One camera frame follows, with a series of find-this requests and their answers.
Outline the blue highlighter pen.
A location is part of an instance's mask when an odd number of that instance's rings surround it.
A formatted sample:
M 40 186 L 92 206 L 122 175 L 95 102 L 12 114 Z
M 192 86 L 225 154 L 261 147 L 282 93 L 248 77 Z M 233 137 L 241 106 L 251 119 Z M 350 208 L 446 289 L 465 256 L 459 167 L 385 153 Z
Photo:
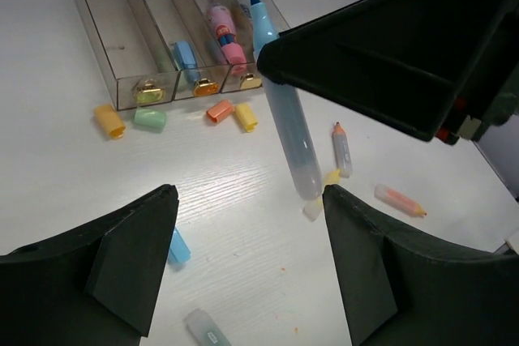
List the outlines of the blue highlighter pen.
M 253 55 L 259 60 L 264 46 L 276 40 L 279 34 L 266 5 L 261 0 L 250 0 L 250 3 Z M 260 74 L 295 189 L 302 199 L 315 199 L 322 190 L 321 171 L 299 95 L 294 87 L 274 83 L 263 71 Z

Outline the green highlighter pen top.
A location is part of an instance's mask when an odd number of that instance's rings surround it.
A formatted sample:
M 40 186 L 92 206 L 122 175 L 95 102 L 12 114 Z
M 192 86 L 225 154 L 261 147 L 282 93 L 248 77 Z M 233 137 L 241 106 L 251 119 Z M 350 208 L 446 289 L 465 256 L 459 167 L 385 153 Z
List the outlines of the green highlighter pen top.
M 175 72 L 176 67 L 171 59 L 170 51 L 167 46 L 163 44 L 156 45 L 152 50 L 153 57 L 157 64 L 157 69 L 160 73 Z

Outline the blue pen cap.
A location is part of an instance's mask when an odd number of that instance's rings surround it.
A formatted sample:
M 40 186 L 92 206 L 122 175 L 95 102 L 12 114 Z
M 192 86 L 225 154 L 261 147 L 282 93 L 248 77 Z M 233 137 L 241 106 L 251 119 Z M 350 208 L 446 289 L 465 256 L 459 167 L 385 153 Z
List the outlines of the blue pen cap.
M 169 244 L 168 261 L 183 265 L 191 259 L 191 251 L 177 228 Z

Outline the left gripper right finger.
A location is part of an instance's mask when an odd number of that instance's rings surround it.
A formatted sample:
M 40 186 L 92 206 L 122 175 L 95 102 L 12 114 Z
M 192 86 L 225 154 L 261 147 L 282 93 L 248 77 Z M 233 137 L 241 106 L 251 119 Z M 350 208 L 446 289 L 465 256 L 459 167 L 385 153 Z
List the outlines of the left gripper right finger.
M 516 254 L 434 237 L 337 185 L 323 201 L 353 344 L 517 344 Z

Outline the grey orange-tip highlighter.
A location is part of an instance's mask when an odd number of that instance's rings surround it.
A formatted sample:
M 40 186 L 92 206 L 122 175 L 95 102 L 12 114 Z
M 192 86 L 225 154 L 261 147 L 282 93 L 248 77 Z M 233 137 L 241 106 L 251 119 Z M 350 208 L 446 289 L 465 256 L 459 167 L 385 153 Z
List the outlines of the grey orange-tip highlighter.
M 332 144 L 340 176 L 343 178 L 350 177 L 353 174 L 350 149 L 346 132 L 339 122 L 334 125 L 332 130 Z

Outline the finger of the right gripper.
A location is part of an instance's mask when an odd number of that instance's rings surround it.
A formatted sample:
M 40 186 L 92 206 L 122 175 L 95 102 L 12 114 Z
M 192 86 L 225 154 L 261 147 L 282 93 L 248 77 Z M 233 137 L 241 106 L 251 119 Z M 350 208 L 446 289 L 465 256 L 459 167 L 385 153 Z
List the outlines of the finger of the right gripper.
M 518 0 L 360 0 L 265 45 L 259 72 L 416 139 L 518 111 Z

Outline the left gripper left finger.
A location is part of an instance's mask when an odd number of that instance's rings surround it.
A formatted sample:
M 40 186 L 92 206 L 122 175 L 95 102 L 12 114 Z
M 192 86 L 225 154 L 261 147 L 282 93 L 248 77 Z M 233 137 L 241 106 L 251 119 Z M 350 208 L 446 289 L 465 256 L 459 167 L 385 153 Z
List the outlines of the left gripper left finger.
M 138 345 L 148 336 L 178 214 L 162 185 L 1 257 L 3 345 Z

